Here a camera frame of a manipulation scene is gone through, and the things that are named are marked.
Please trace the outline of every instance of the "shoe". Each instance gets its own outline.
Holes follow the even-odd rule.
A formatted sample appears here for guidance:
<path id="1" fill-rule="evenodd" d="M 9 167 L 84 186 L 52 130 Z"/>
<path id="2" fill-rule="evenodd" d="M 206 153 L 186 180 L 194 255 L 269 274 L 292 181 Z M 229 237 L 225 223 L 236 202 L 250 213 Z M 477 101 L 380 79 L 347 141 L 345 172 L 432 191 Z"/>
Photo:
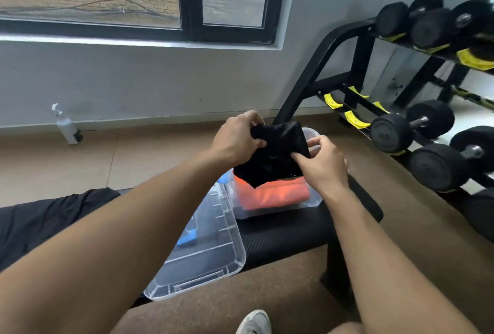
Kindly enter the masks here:
<path id="1" fill-rule="evenodd" d="M 267 313 L 262 309 L 250 312 L 242 320 L 236 334 L 271 334 L 271 323 Z"/>

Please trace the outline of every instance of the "floor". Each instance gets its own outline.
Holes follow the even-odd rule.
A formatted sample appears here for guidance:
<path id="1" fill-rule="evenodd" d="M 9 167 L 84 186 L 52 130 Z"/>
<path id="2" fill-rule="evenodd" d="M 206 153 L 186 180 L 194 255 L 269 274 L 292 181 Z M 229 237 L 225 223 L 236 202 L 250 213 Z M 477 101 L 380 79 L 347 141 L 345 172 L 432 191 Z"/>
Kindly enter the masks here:
<path id="1" fill-rule="evenodd" d="M 334 114 L 299 120 L 341 148 L 351 174 L 381 205 L 383 228 L 416 266 L 481 332 L 494 332 L 494 244 Z M 59 134 L 0 138 L 0 207 L 90 188 L 133 187 L 207 148 L 219 126 L 90 131 L 71 147 Z M 311 250 L 134 308 L 113 334 L 234 333 L 256 308 L 268 311 L 275 334 L 324 334 L 348 319 L 317 280 L 324 266 L 324 247 Z"/>

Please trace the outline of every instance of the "forearm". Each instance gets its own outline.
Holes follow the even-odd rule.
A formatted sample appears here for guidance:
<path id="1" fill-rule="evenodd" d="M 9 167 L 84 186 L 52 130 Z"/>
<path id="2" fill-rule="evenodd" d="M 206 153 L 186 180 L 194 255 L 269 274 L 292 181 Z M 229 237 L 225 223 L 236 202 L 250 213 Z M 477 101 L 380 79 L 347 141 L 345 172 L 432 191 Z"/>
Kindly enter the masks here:
<path id="1" fill-rule="evenodd" d="M 367 333 L 478 332 L 408 260 L 351 191 L 323 194 L 323 198 Z"/>
<path id="2" fill-rule="evenodd" d="M 29 325 L 38 332 L 108 333 L 163 265 L 201 200 L 228 168 L 220 156 L 202 152 L 13 264 L 0 274 L 2 332 Z"/>

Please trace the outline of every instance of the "knee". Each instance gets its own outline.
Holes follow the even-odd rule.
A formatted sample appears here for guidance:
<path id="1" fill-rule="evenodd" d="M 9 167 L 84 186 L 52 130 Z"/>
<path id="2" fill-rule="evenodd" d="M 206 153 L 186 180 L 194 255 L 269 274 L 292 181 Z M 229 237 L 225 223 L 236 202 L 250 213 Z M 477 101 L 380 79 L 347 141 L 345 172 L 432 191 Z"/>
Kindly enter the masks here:
<path id="1" fill-rule="evenodd" d="M 329 334 L 365 334 L 362 324 L 356 322 L 347 322 L 337 326 Z"/>

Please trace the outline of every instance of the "orange cloth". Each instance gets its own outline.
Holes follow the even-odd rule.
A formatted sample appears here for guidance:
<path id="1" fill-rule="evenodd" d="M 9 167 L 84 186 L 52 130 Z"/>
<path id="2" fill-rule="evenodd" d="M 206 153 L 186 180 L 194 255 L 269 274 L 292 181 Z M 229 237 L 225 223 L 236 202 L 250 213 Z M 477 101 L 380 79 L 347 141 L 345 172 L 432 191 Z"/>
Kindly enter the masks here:
<path id="1" fill-rule="evenodd" d="M 267 182 L 257 188 L 233 175 L 238 203 L 245 210 L 273 208 L 296 204 L 310 198 L 303 177 Z"/>

